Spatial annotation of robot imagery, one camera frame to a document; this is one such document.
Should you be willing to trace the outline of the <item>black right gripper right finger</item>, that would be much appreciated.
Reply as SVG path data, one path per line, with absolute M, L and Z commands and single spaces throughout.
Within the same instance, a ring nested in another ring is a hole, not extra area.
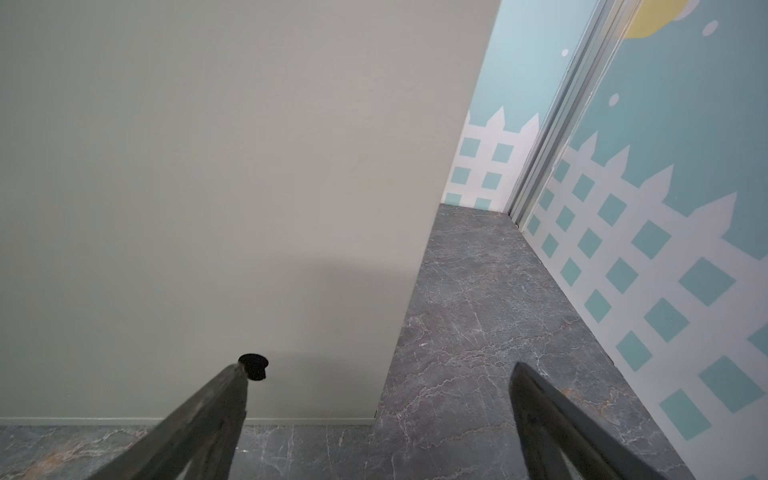
M 514 365 L 509 396 L 531 479 L 661 479 L 530 365 Z

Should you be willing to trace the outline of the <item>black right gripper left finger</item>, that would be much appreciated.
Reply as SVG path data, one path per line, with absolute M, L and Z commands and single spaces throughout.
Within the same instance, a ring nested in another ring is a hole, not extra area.
M 246 415 L 248 379 L 225 367 L 93 479 L 227 479 Z

